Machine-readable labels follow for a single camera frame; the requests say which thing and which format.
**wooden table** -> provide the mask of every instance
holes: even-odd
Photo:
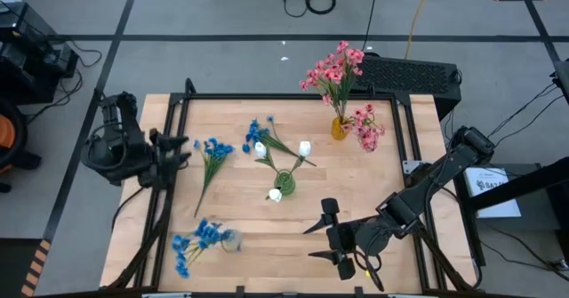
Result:
[[[142,130],[148,132],[153,127],[160,130],[164,127],[168,100],[169,95],[147,96],[140,119]],[[196,153],[190,158],[188,168],[178,173],[159,290],[235,292],[236,286],[245,286],[246,292],[353,293],[355,286],[361,286],[366,293],[377,293],[362,270],[357,268],[352,279],[340,281],[331,263],[307,256],[310,252],[329,249],[324,230],[301,234],[319,219],[320,200],[324,197],[338,199],[341,210],[338,218],[348,221],[375,214],[375,206],[404,187],[390,104],[388,101],[350,101],[348,113],[366,102],[376,107],[376,122],[386,127],[379,147],[370,154],[360,149],[354,135],[344,141],[333,140],[330,135],[333,109],[323,106],[321,101],[190,101],[185,134],[192,142],[216,137],[234,145],[236,153],[226,160],[212,181],[197,219],[193,213],[204,181],[202,158]],[[432,96],[412,96],[412,110],[422,157],[434,161],[444,155],[445,145]],[[405,119],[403,109],[399,111]],[[275,173],[254,162],[255,155],[241,151],[251,120],[258,118],[266,125],[268,115],[275,116],[278,136],[292,150],[298,149],[300,141],[311,141],[309,159],[317,164],[317,167],[304,164],[294,173],[296,190],[279,204],[265,200]],[[174,124],[179,116],[178,111]],[[402,126],[410,157],[405,121]],[[192,149],[191,145],[187,143],[184,149]],[[295,161],[277,150],[272,156],[278,168],[290,169]],[[136,189],[135,180],[127,181],[122,201]],[[114,280],[138,250],[148,199],[149,192],[139,195],[118,216],[102,273],[102,286]],[[432,207],[441,249],[465,280],[474,284],[476,276],[458,205],[439,192],[433,198]],[[244,234],[243,251],[226,254],[218,247],[209,249],[190,267],[190,279],[182,279],[174,270],[175,253],[170,249],[170,241],[176,233],[193,230],[203,217],[240,230]],[[435,287],[428,250],[426,255],[430,285]],[[149,255],[148,270],[154,256],[155,253]],[[392,238],[381,257],[380,277],[387,293],[421,292],[412,237]],[[145,284],[149,284],[150,273],[146,272]]]

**white flower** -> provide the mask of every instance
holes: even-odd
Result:
[[[255,153],[257,157],[264,158],[267,155],[267,148],[260,142],[255,143]]]
[[[299,154],[303,157],[308,157],[310,155],[310,142],[302,141],[299,146]]]
[[[273,200],[274,202],[280,202],[283,194],[279,189],[271,189],[268,191],[268,197]]]

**concrete floor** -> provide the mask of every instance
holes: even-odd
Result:
[[[191,77],[201,93],[297,93],[298,80],[316,59],[333,51],[336,38],[322,36],[317,37],[320,40],[287,40],[283,44],[278,36],[263,35],[285,35],[287,39],[293,38],[291,35],[363,35],[372,2],[337,0],[328,15],[307,13],[294,19],[285,15],[282,0],[134,0],[123,26],[127,36],[260,35],[259,41],[188,37],[188,41],[152,38],[119,43],[121,35],[113,35],[121,27],[127,0],[24,1],[58,33],[92,40],[77,43],[98,49],[104,56],[95,67],[81,68],[84,88],[71,103],[50,109],[30,126],[28,148],[41,155],[44,163],[34,172],[12,171],[2,177],[13,183],[14,191],[0,195],[0,238],[43,236],[96,85],[104,85],[107,95],[133,93],[139,108],[148,93],[181,91],[186,77]],[[419,1],[377,0],[370,33],[406,35]],[[287,6],[291,12],[303,9],[301,0],[289,0]],[[552,36],[569,36],[569,0],[535,2],[535,6]],[[467,37],[459,42],[443,38],[440,42],[413,42],[411,59],[455,63],[462,70],[462,102],[455,112],[455,126],[474,125],[488,133],[550,83],[551,60],[543,43],[535,41],[539,33],[523,2],[427,0],[415,35],[533,36],[523,42],[504,43],[480,42],[474,37],[473,42]],[[401,41],[371,41],[368,46],[391,58],[403,58],[405,53],[405,42]],[[555,43],[555,47],[561,59],[569,57],[568,43]],[[96,58],[89,53],[82,56],[86,61]],[[552,93],[537,101],[502,134],[524,125],[556,96]],[[39,107],[31,106],[24,111],[36,109]],[[564,142],[569,118],[553,117],[566,112],[567,105],[557,102],[523,133],[501,144],[493,162],[546,165],[568,155],[569,146]],[[100,121],[97,114],[93,124],[87,125],[96,126]],[[97,288],[119,192],[96,173],[78,167],[37,294]],[[525,230],[517,234],[546,260],[559,257],[551,232]],[[481,237],[509,258],[534,262],[509,238],[490,230],[482,230]],[[513,265],[492,252],[485,253],[488,266],[483,267],[481,287],[490,293],[550,297],[561,296],[569,288],[547,271]]]

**table frame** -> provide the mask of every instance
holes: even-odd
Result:
[[[399,109],[397,107],[398,103],[403,104],[405,110],[405,120],[409,130],[409,138],[411,142],[411,147],[413,150],[413,159],[421,160],[421,150],[419,147],[419,140],[417,137],[417,131],[415,128],[415,123],[413,119],[413,113],[411,110],[411,104],[409,99],[398,100],[393,93],[351,93],[349,98],[351,100],[378,100],[378,101],[389,101],[391,106],[391,112],[393,115],[393,123],[395,128],[395,135],[397,138],[397,150],[399,152],[399,164],[401,165],[401,172],[403,174],[404,184],[407,187],[406,178],[408,174],[405,174],[403,168],[403,162],[408,160],[407,153],[405,150],[405,138],[403,135],[403,128],[401,126],[401,119],[399,116]],[[163,134],[171,135],[172,126],[174,119],[174,112],[176,106],[181,103],[180,119],[178,123],[178,129],[176,136],[184,135],[184,128],[186,126],[186,119],[188,116],[188,105],[191,100],[321,100],[322,97],[319,94],[309,94],[309,93],[197,93],[195,87],[193,86],[189,78],[186,79],[185,92],[184,93],[171,93],[170,100],[168,103],[168,111],[166,113],[166,119],[164,123]],[[175,154],[180,154],[180,149],[174,151]],[[163,266],[164,250],[166,246],[166,238],[169,227],[173,193],[175,191],[175,176],[173,177],[174,183],[166,189],[164,208],[161,214],[166,214],[165,225],[159,230],[159,237],[157,239],[156,247],[156,259],[154,260],[154,266],[152,268],[152,277],[150,286],[158,288],[161,278],[161,270]],[[152,188],[147,219],[144,226],[144,232],[142,236],[142,244],[148,242],[150,238],[150,233],[153,231],[153,226],[155,226],[156,212],[158,210],[158,196],[160,189]],[[437,232],[435,229],[434,218],[432,215],[432,210],[429,211],[430,214],[425,214],[424,220],[426,222],[427,228],[429,230],[430,236],[437,243]],[[418,237],[413,236],[414,252],[417,261],[417,268],[419,271],[419,279],[421,282],[421,291],[425,294],[429,289],[433,289],[429,286],[429,277],[427,273],[427,265],[425,261],[425,254],[423,251],[423,246],[421,240]],[[140,266],[137,269],[136,275],[134,277],[133,287],[143,287],[144,273],[146,270],[146,257],[142,260]],[[446,290],[445,274],[442,268],[439,266],[438,262],[433,260],[433,266],[436,272],[437,278],[437,288],[439,290]],[[355,287],[355,293],[362,293],[361,287]],[[240,296],[244,294],[244,287],[238,286],[236,288],[236,293],[200,293],[201,295],[211,295],[220,296],[225,294],[236,294]],[[259,297],[273,297],[275,293],[267,294],[255,294]],[[352,297],[353,294],[335,294],[334,297]]]

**blue flower bouquet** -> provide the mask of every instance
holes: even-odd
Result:
[[[189,278],[189,266],[204,250],[221,243],[226,252],[240,252],[242,237],[237,230],[220,232],[220,223],[208,225],[206,219],[200,221],[197,229],[187,235],[174,235],[172,250],[176,254],[176,271],[182,278]]]
[[[251,147],[249,146],[250,142],[252,143],[253,146],[255,145],[255,143],[261,142],[263,145],[265,145],[267,147],[271,147],[273,149],[281,150],[284,153],[287,153],[291,156],[295,156],[295,157],[299,158],[300,157],[299,155],[297,155],[292,150],[290,150],[288,147],[286,147],[280,141],[280,139],[278,139],[278,136],[276,135],[276,130],[275,130],[275,118],[273,116],[269,116],[269,117],[267,117],[267,121],[271,124],[271,126],[273,128],[273,133],[275,133],[275,138],[273,138],[270,135],[270,130],[268,128],[261,127],[259,125],[259,122],[257,121],[257,119],[254,119],[251,122],[251,124],[249,125],[249,132],[245,136],[245,144],[243,145],[243,152],[245,152],[245,153],[251,152]],[[312,163],[308,160],[304,160],[304,161],[307,164],[311,164],[313,166],[316,166],[314,163]]]
[[[194,148],[199,150],[199,152],[202,154],[202,158],[204,159],[205,177],[204,187],[202,188],[202,195],[197,202],[194,218],[197,216],[197,211],[199,210],[199,206],[204,200],[205,192],[207,191],[207,187],[209,187],[210,183],[212,182],[213,176],[220,170],[221,165],[223,165],[225,159],[234,150],[231,145],[217,142],[215,138],[210,138],[208,141],[204,141],[205,152],[203,152],[200,147],[201,145],[199,141],[195,141]]]

